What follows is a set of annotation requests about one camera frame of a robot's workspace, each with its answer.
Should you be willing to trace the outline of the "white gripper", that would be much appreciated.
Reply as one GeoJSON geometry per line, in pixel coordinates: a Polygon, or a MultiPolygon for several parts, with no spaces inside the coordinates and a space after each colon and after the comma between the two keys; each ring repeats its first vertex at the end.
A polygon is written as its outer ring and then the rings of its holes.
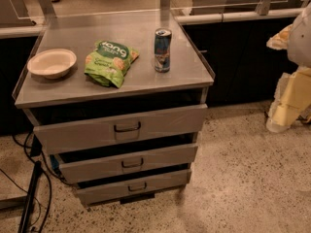
{"type": "MultiPolygon", "coordinates": [[[[286,50],[291,25],[271,37],[266,45],[273,50],[286,50]]],[[[283,73],[274,93],[266,128],[280,133],[289,129],[298,117],[311,106],[311,69],[298,67],[292,74],[283,73]]]]}

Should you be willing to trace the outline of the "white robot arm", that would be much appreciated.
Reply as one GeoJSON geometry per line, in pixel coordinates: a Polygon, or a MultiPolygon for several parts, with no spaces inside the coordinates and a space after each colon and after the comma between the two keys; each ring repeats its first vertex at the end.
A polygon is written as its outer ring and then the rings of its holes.
{"type": "Polygon", "coordinates": [[[289,129],[311,106],[311,5],[266,45],[286,50],[288,59],[298,65],[292,74],[282,74],[268,112],[266,128],[279,133],[289,129]]]}

